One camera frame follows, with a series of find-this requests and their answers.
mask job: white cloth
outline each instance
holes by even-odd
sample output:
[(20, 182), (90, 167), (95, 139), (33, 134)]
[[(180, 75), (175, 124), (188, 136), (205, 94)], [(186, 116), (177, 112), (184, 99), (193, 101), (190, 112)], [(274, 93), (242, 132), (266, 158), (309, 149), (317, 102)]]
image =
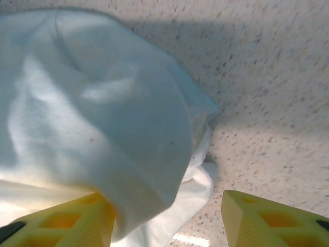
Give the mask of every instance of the white cloth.
[(211, 194), (200, 165), (216, 110), (108, 16), (1, 16), (0, 224), (96, 189), (119, 212), (114, 246), (165, 244)]

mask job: crumpled white fabric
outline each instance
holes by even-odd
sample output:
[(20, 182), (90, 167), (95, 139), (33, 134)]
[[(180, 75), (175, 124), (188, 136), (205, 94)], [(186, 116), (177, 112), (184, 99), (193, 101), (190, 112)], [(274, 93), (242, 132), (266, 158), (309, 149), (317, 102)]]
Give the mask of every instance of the crumpled white fabric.
[(112, 246), (166, 244), (211, 195), (216, 111), (108, 16), (0, 16), (0, 225), (97, 190), (118, 211)]

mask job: yellow plastic part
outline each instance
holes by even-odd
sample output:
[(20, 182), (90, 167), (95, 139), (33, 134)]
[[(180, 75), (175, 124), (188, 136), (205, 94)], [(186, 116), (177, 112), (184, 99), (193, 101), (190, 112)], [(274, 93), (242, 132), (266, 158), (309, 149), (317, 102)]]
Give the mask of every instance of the yellow plastic part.
[(329, 246), (328, 218), (239, 191), (224, 191), (222, 218), (230, 247)]
[(15, 220), (26, 225), (1, 247), (108, 247), (114, 219), (114, 208), (94, 193)]

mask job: floor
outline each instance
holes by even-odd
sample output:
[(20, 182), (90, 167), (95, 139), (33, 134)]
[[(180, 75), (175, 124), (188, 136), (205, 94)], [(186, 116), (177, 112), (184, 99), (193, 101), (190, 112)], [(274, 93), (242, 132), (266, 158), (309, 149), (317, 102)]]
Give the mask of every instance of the floor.
[(227, 246), (225, 189), (329, 217), (326, 0), (0, 0), (0, 13), (58, 6), (119, 19), (174, 55), (221, 108), (215, 194), (173, 246)]

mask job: speckled tile surface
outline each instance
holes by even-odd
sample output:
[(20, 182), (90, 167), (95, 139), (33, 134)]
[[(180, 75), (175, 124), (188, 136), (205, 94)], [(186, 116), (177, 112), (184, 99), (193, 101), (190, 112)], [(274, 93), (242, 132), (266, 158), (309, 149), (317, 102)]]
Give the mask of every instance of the speckled tile surface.
[(0, 0), (1, 13), (58, 6), (120, 19), (174, 55), (221, 107), (215, 194), (181, 234), (227, 246), (224, 189), (329, 217), (326, 0)]

